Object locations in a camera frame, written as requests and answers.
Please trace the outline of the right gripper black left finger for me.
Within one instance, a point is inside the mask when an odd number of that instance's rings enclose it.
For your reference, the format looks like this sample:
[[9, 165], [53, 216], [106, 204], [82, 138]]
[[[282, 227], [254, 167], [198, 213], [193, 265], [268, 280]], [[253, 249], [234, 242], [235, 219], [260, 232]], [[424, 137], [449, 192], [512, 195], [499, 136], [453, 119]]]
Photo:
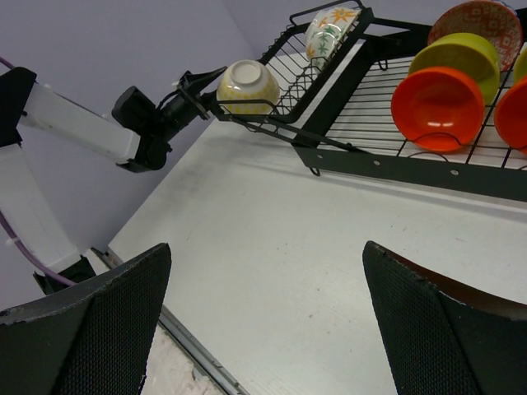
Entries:
[[3, 394], [139, 394], [171, 270], [168, 244], [1, 312]]

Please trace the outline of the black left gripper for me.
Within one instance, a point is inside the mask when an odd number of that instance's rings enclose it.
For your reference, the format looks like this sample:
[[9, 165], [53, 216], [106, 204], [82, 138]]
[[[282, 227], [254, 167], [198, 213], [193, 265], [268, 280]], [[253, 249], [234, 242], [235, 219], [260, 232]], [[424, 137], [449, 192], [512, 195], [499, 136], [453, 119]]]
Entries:
[[208, 113], [212, 113], [220, 121], [230, 121], [230, 117], [218, 104], [215, 92], [201, 95], [201, 90], [212, 84], [226, 70], [227, 67], [220, 67], [199, 74], [185, 72], [174, 83], [175, 89], [158, 106], [160, 135], [175, 136], [197, 117], [208, 120]]

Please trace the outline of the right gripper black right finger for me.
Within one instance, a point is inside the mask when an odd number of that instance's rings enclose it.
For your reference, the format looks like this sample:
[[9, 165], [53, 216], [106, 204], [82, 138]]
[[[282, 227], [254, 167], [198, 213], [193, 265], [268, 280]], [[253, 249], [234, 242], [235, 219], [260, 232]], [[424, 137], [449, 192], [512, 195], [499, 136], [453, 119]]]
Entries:
[[370, 240], [362, 262], [399, 394], [524, 394], [526, 306]]

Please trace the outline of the floral leaf pattern bowl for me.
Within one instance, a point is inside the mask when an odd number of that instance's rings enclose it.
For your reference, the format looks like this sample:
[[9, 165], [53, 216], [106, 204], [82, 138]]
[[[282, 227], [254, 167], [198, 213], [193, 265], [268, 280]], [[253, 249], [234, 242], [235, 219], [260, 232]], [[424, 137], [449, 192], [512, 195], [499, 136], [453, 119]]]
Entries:
[[355, 27], [361, 9], [333, 7], [319, 11], [305, 33], [305, 53], [310, 65], [321, 72], [346, 34]]

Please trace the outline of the orange bowl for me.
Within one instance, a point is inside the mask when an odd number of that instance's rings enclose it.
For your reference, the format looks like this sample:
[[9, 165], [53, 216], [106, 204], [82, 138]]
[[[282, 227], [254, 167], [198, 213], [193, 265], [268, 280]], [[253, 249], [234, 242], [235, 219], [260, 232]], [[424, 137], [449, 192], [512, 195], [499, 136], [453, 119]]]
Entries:
[[526, 78], [503, 95], [495, 108], [494, 123], [501, 139], [526, 154]]
[[427, 67], [396, 87], [390, 111], [395, 126], [414, 145], [446, 153], [478, 134], [485, 104], [476, 82], [452, 67]]

